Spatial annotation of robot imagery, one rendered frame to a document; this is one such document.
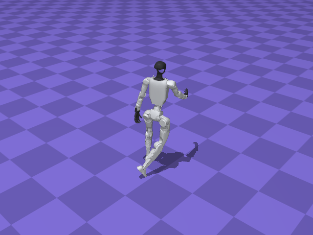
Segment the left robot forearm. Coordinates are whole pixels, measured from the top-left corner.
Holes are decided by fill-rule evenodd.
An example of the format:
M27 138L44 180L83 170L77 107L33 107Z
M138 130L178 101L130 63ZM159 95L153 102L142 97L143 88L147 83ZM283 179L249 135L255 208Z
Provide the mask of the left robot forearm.
M141 93L141 91L140 91L140 93ZM140 97L140 93L139 93L139 96L138 96L138 99L137 99L137 103L136 103L136 106L135 106L137 108L137 111L140 110L140 107L141 107L141 104L142 104L142 101L143 101L143 98Z

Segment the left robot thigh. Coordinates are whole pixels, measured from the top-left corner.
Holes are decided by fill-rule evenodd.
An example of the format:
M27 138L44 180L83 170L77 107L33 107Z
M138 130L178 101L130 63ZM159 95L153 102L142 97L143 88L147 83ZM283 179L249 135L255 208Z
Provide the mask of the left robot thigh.
M152 131L153 120L149 119L149 113L150 113L150 110L146 110L143 114L143 118L146 124L146 130L147 130L147 138L151 138L153 136L153 131Z

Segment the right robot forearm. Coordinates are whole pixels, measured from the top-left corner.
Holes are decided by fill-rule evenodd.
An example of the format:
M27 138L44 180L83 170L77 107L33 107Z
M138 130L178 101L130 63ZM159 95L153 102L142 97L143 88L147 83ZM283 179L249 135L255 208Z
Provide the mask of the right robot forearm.
M184 95L181 91L179 91L179 97L180 99L186 99L188 95Z

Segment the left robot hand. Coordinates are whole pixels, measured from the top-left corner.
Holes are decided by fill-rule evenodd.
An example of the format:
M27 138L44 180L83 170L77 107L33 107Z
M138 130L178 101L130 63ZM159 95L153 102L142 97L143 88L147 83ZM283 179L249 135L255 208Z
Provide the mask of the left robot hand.
M141 115L139 114L139 112L140 112L140 110L137 111L137 108L135 107L134 121L135 121L136 123L140 123L140 122L141 122L140 119L139 119L139 117L141 117ZM142 118L142 117L141 117L141 118ZM140 122L139 122L139 121L140 121Z

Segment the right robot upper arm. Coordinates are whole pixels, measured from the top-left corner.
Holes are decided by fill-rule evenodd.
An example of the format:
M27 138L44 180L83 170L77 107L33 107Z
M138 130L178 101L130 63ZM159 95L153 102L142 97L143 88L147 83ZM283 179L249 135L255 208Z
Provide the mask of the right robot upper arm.
M176 86L176 82L173 80L168 80L167 81L167 86L169 89L172 90L172 92L174 93L174 96L179 97L179 90Z

